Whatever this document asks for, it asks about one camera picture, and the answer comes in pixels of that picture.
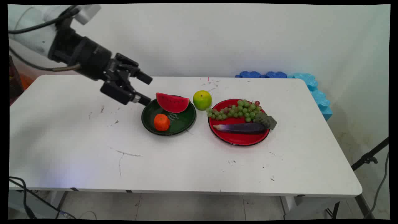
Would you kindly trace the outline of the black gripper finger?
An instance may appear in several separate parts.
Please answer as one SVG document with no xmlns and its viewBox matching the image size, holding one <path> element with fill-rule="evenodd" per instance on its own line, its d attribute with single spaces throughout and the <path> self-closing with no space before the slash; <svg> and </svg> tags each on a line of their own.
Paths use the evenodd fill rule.
<svg viewBox="0 0 398 224">
<path fill-rule="evenodd" d="M 129 77 L 135 77 L 147 85 L 152 82 L 153 78 L 141 71 L 138 62 L 120 53 L 116 53 L 114 59 L 117 62 L 117 69 L 127 71 Z"/>
<path fill-rule="evenodd" d="M 123 105 L 132 102 L 147 106 L 151 102 L 151 98 L 136 91 L 129 83 L 118 84 L 116 81 L 106 81 L 100 91 Z"/>
</svg>

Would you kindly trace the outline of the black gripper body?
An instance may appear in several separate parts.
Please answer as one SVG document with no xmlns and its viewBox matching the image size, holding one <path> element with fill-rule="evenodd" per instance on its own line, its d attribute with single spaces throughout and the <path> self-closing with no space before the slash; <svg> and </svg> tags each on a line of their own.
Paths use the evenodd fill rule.
<svg viewBox="0 0 398 224">
<path fill-rule="evenodd" d="M 111 55 L 111 51 L 88 37 L 80 36 L 71 27 L 62 27 L 57 31 L 48 52 L 50 60 L 69 67 L 79 65 L 76 72 L 91 80 L 125 80 L 125 71 L 109 69 L 109 65 L 116 65 Z"/>
</svg>

